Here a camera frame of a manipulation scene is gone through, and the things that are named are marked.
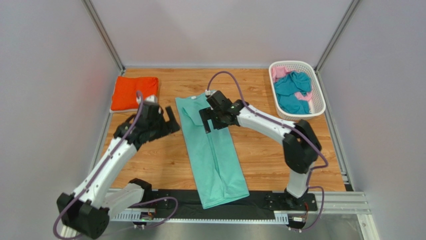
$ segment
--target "wood grain surface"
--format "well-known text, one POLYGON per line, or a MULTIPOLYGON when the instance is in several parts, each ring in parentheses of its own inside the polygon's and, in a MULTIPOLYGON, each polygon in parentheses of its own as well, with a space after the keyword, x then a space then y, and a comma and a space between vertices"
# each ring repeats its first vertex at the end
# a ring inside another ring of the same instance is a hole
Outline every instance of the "wood grain surface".
MULTIPOLYGON (((164 108, 171 106, 180 123, 175 98, 186 98, 204 92, 210 78, 223 69, 127 69, 125 77, 158 77, 158 102, 164 108)), ((241 85, 244 98, 259 110, 278 117, 272 96, 267 69, 226 69, 233 73, 241 85)), ((234 81, 220 74, 211 89, 221 90, 226 97, 240 99, 234 81)), ((108 147, 117 126, 134 112, 114 113, 109 126, 103 152, 108 147)), ((323 186, 326 191, 345 191, 342 175, 333 148, 330 133, 323 115, 309 120, 321 145, 322 153, 329 161, 328 168, 317 169, 311 186, 323 186)), ((284 162, 281 145, 248 128, 229 128, 241 168, 250 190, 284 190, 289 180, 289 168, 284 162)), ((316 165, 322 165, 318 158, 316 165)), ((129 180, 139 178, 152 184, 155 189, 195 190, 182 131, 144 144, 119 173, 113 188, 123 188, 129 180)))

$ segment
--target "teal cloth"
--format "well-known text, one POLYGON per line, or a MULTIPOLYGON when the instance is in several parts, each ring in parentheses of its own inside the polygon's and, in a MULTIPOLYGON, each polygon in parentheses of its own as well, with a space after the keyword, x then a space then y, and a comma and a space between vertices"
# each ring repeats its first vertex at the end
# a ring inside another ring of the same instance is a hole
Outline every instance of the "teal cloth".
POLYGON ((299 100, 295 93, 303 96, 312 90, 311 78, 305 72, 292 71, 273 84, 279 107, 289 114, 309 114, 309 104, 299 100))
POLYGON ((195 99, 176 98, 177 111, 185 139, 189 162, 203 209, 249 196, 228 128, 206 134, 199 110, 210 107, 205 94, 195 99))

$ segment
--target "white laundry basket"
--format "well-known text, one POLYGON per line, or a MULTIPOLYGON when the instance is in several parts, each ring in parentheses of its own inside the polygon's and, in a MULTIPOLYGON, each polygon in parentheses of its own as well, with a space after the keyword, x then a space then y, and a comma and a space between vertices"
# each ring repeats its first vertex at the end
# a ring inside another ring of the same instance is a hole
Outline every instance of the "white laundry basket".
POLYGON ((282 119, 289 120, 289 121, 298 121, 301 119, 308 120, 323 114, 324 111, 326 110, 326 101, 324 100, 324 95, 323 95, 323 92, 321 91, 318 78, 315 75, 314 69, 311 67, 311 65, 307 64, 306 62, 276 61, 269 66, 269 78, 270 78, 270 86, 272 88, 272 93, 273 93, 273 99, 275 101, 276 112, 282 119), (272 67, 277 67, 277 66, 285 66, 287 70, 289 71, 304 72, 310 77, 311 86, 312 86, 312 99, 308 102, 309 108, 310 108, 309 114, 291 114, 282 110, 281 107, 278 105, 277 95, 275 94, 275 88, 274 88, 274 79, 272 78, 272 74, 271 74, 272 67))

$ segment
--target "basket rim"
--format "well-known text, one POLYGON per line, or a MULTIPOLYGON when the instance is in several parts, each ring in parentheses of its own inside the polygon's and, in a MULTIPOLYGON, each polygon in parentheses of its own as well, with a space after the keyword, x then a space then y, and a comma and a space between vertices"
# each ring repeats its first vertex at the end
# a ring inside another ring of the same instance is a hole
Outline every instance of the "basket rim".
POLYGON ((323 94, 323 90, 321 89, 320 86, 320 82, 317 78, 317 75, 315 74, 314 69, 312 68, 311 65, 309 65, 307 62, 304 61, 299 61, 299 60, 284 60, 284 61, 276 61, 273 62, 269 68, 268 68, 268 73, 269 73, 269 80, 270 80, 270 84, 271 84, 271 88, 272 88, 272 93, 273 93, 273 100, 275 101, 275 108, 282 113, 283 115, 287 116, 287 117, 291 117, 291 118, 299 118, 299 119, 303 119, 303 118, 313 118, 313 117, 317 117, 321 114, 323 114, 326 111, 326 100, 324 99, 324 94, 323 94), (319 95, 320 95, 320 99, 322 101, 322 109, 316 113, 310 113, 310 114, 292 114, 292 113, 288 113, 284 110, 281 109, 281 107, 278 105, 278 100, 277 100, 277 95, 275 93, 275 88, 274 88, 274 81, 272 79, 272 75, 271 75, 271 69, 272 67, 275 67, 276 65, 279 64, 301 64, 301 65, 305 65, 306 67, 309 68, 310 71, 312 71, 313 76, 315 77, 315 79, 313 80, 313 82, 316 84, 316 86, 319 89, 319 95))

